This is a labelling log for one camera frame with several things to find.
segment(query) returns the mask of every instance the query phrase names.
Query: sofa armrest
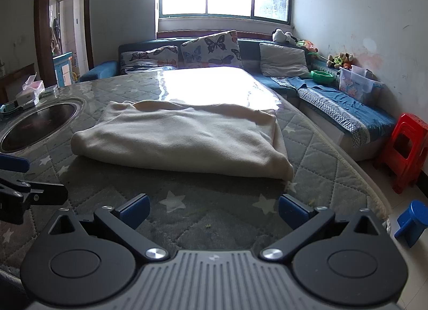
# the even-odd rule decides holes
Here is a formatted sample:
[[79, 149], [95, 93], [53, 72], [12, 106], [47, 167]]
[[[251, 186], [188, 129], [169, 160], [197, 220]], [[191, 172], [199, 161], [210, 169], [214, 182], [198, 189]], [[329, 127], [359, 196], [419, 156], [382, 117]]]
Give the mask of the sofa armrest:
[[79, 78], [79, 82], [94, 81], [96, 79], [107, 79], [109, 77], [117, 76], [119, 73], [118, 61], [106, 61], [97, 65], [92, 70]]

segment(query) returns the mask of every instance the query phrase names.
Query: window frame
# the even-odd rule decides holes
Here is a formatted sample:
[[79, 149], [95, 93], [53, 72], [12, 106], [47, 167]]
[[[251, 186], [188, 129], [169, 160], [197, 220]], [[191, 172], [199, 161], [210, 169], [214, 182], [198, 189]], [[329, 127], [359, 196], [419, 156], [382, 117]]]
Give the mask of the window frame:
[[224, 17], [224, 18], [239, 18], [239, 19], [243, 19], [243, 20], [262, 20], [262, 21], [265, 21], [265, 22], [291, 25], [292, 0], [288, 0], [287, 21], [276, 20], [276, 19], [273, 19], [273, 18], [266, 18], [266, 17], [257, 17], [257, 16], [254, 16], [254, 4], [255, 4], [255, 0], [251, 0], [251, 16], [236, 16], [236, 15], [229, 15], [229, 14], [209, 14], [208, 13], [208, 0], [205, 0], [205, 13], [162, 14], [162, 0], [159, 0], [159, 18], [173, 18], [173, 17]]

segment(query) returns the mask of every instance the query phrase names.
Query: blue plastic stool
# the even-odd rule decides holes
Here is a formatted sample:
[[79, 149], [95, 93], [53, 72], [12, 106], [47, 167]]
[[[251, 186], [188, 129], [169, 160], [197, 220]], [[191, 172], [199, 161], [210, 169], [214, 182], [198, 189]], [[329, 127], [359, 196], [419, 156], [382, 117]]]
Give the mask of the blue plastic stool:
[[397, 219], [397, 222], [400, 229], [394, 234], [395, 238], [404, 235], [407, 244], [412, 247], [428, 227], [428, 208], [423, 202], [413, 200], [409, 208]]

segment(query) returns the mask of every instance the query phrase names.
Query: doorway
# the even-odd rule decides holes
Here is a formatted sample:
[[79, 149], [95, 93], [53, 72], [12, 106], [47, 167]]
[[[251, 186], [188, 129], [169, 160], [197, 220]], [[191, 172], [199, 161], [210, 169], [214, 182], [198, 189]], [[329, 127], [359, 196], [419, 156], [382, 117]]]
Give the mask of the doorway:
[[60, 87], [93, 68], [89, 0], [34, 0], [34, 33], [40, 77]]

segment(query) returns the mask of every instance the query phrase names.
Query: round cooktop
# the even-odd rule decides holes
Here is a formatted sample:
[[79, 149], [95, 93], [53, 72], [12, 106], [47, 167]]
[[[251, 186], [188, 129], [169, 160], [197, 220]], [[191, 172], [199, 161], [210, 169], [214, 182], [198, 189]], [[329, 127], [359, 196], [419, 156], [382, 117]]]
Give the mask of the round cooktop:
[[3, 137], [2, 151], [12, 153], [34, 145], [66, 124], [76, 111], [75, 104], [61, 103], [33, 112], [14, 125]]

